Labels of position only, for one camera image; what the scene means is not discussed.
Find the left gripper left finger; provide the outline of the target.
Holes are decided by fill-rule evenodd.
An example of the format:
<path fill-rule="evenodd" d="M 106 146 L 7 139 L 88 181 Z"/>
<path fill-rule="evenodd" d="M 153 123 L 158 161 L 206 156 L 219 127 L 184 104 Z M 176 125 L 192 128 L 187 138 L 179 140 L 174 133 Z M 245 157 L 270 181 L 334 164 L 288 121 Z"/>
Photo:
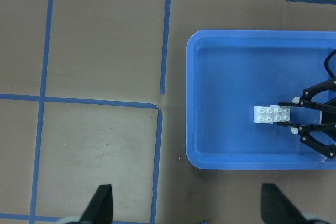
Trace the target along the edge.
<path fill-rule="evenodd" d="M 88 207 L 83 212 L 78 223 L 112 223 L 113 194 L 112 185 L 99 185 Z"/>

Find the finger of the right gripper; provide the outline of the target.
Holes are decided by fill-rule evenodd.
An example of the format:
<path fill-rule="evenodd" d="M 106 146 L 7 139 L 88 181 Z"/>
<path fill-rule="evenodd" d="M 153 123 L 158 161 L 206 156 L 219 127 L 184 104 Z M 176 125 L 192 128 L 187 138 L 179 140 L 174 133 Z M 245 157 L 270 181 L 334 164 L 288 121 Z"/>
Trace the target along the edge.
<path fill-rule="evenodd" d="M 333 159 L 335 158 L 335 144 L 325 145 L 316 140 L 311 132 L 323 132 L 335 141 L 335 123 L 325 124 L 295 124 L 287 122 L 278 122 L 278 126 L 288 127 L 293 134 L 300 136 L 300 142 L 323 156 Z"/>
<path fill-rule="evenodd" d="M 279 102 L 278 105 L 286 107 L 309 108 L 321 112 L 335 114 L 335 99 L 332 99 L 326 103 L 318 103 L 312 101 L 314 96 L 328 90 L 335 92 L 335 78 L 306 88 L 303 90 L 302 96 L 294 97 L 292 102 Z"/>

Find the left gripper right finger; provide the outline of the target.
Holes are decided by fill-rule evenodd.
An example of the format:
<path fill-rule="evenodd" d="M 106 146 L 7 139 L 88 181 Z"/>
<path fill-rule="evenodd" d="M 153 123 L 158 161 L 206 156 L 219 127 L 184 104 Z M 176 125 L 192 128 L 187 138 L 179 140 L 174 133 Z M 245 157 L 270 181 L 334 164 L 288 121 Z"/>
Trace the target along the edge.
<path fill-rule="evenodd" d="M 262 185 L 261 217 L 264 223 L 308 223 L 304 215 L 273 183 Z"/>

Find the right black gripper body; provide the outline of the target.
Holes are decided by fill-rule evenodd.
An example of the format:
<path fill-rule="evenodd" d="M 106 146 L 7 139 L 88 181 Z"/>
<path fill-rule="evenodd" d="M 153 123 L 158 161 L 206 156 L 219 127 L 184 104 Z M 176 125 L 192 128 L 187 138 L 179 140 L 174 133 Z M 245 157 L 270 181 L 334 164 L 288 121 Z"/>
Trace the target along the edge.
<path fill-rule="evenodd" d="M 335 142 L 335 96 L 329 101 L 314 101 L 314 109 L 320 112 L 320 121 L 314 132 L 323 132 Z"/>

